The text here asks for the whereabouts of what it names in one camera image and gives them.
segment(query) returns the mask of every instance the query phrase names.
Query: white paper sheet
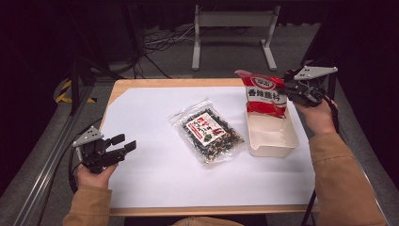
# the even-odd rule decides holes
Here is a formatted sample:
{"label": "white paper sheet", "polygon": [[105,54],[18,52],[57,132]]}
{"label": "white paper sheet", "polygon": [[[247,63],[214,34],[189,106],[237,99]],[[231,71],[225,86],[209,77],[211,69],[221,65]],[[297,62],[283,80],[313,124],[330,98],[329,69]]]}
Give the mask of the white paper sheet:
{"label": "white paper sheet", "polygon": [[300,144],[287,157],[254,157],[246,148],[228,162],[205,165],[169,122],[205,98],[248,147],[244,87],[128,89],[107,108],[102,133],[126,136],[108,151],[137,142],[111,177],[111,208],[307,204],[314,172],[292,103],[288,107]]}

